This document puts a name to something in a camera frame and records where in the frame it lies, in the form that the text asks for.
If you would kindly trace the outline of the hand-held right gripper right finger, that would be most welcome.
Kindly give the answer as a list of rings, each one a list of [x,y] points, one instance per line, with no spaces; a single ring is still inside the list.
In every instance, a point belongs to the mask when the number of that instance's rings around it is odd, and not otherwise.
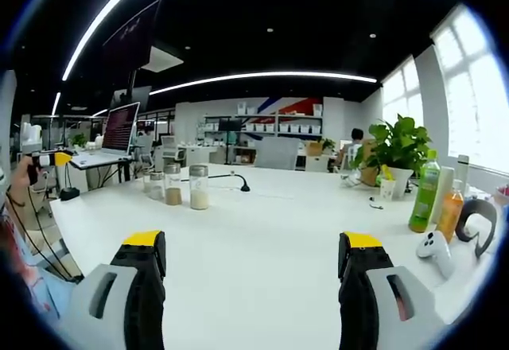
[[[375,237],[345,231],[338,246],[340,349],[432,349],[445,323],[431,291],[394,266]]]

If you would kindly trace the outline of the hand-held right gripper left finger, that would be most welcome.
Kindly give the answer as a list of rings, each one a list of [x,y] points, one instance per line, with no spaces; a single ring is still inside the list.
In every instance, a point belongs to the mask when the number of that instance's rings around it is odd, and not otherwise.
[[[122,242],[73,289],[59,334],[70,349],[163,349],[165,233]]]

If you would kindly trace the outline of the person's left hand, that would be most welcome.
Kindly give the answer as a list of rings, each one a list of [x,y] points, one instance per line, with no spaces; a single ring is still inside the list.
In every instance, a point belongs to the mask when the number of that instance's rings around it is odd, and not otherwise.
[[[28,168],[33,165],[33,158],[24,156],[11,175],[9,195],[17,206],[25,205],[26,195],[30,186]]]

